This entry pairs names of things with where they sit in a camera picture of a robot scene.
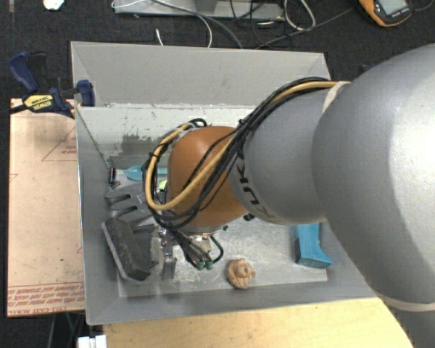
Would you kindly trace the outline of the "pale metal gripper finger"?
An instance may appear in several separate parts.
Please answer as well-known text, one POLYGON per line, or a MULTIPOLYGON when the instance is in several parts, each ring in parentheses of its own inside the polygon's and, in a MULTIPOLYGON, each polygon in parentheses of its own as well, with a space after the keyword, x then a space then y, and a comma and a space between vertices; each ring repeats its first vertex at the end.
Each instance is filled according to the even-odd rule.
POLYGON ((163 268, 163 263, 165 261, 163 242, 164 238, 160 235, 160 232, 154 230, 150 241, 150 260, 152 261, 153 266, 158 269, 163 268))
POLYGON ((173 280, 177 258, 174 256, 173 248, 164 251, 164 260, 162 265, 162 280, 173 280))

